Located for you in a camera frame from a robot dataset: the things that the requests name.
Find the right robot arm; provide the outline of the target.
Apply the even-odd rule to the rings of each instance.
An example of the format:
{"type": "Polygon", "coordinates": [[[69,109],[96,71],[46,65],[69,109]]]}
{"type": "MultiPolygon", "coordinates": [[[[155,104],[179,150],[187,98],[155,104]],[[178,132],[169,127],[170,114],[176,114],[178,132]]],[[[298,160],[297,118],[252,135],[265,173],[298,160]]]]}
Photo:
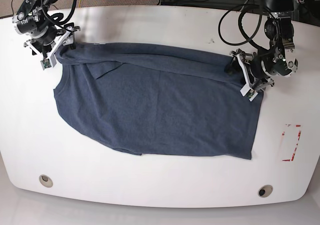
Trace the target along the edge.
{"type": "Polygon", "coordinates": [[[58,0],[24,0],[17,12],[12,17],[12,23],[16,32],[20,35],[28,35],[23,46],[29,48],[33,56],[42,55],[48,60],[49,53],[54,50],[55,39],[62,40],[63,46],[75,49],[74,33],[80,28],[70,22],[77,5],[77,0],[72,0],[71,10],[67,17],[61,12],[48,14],[51,5],[58,0]]]}

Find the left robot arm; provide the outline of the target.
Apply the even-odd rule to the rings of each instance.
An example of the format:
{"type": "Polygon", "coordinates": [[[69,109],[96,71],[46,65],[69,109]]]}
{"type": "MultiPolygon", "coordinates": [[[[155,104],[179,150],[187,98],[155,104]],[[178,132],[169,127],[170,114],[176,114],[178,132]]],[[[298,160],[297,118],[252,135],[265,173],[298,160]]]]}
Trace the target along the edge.
{"type": "Polygon", "coordinates": [[[244,37],[242,43],[249,43],[256,48],[256,52],[247,53],[241,49],[231,51],[232,62],[225,68],[227,73],[242,73],[242,96],[253,100],[260,91],[274,85],[274,76],[289,77],[298,69],[298,60],[295,58],[294,27],[292,25],[293,0],[259,0],[258,4],[238,5],[240,15],[238,28],[244,37]],[[262,16],[268,14],[264,24],[264,34],[269,39],[269,48],[266,49],[254,42],[258,33],[254,31],[248,36],[243,28],[243,17],[250,10],[257,10],[262,16]]]}

